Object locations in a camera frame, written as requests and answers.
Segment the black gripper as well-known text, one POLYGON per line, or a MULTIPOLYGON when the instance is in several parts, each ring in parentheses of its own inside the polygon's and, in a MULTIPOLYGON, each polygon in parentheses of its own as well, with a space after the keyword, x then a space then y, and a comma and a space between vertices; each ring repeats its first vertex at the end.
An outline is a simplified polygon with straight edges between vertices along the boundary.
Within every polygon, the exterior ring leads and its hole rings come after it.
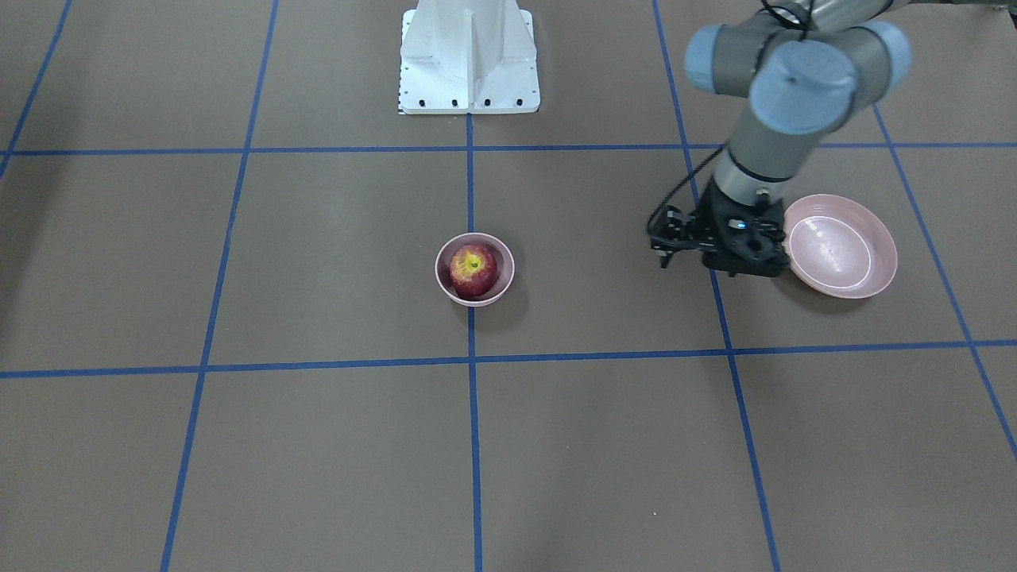
MULTIPOLYGON (((694 231, 697 216, 694 211, 681 211, 675 206, 661 207, 648 220, 650 249, 657 254, 659 268, 665 270, 672 258, 683 251, 699 251, 700 240, 694 231)), ((756 205, 742 205, 730 199, 715 179, 710 179, 700 202, 698 221, 712 243, 701 255, 708 269, 735 276, 766 276, 775 278, 791 267, 791 258, 784 249, 785 209, 781 199, 767 198, 756 205)))

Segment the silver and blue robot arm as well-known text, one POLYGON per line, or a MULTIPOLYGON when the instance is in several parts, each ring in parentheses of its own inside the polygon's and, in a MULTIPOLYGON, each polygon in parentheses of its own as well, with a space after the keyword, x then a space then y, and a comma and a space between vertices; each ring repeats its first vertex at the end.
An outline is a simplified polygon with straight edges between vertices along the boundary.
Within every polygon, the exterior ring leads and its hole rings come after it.
POLYGON ((883 21, 901 1, 762 2, 747 21, 698 28, 689 83, 747 105, 690 213, 667 199, 648 217, 650 249, 667 268, 698 251, 709 270, 773 278, 788 269, 783 195, 811 152, 900 84, 911 44, 883 21))

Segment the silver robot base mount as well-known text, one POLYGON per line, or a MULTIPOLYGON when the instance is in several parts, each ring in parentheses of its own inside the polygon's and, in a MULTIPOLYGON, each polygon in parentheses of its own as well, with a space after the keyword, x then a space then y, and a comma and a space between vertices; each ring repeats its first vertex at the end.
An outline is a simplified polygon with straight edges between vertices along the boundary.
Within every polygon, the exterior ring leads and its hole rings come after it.
POLYGON ((530 114, 541 106, 534 19, 516 1, 419 1, 400 19, 397 109, 530 114))

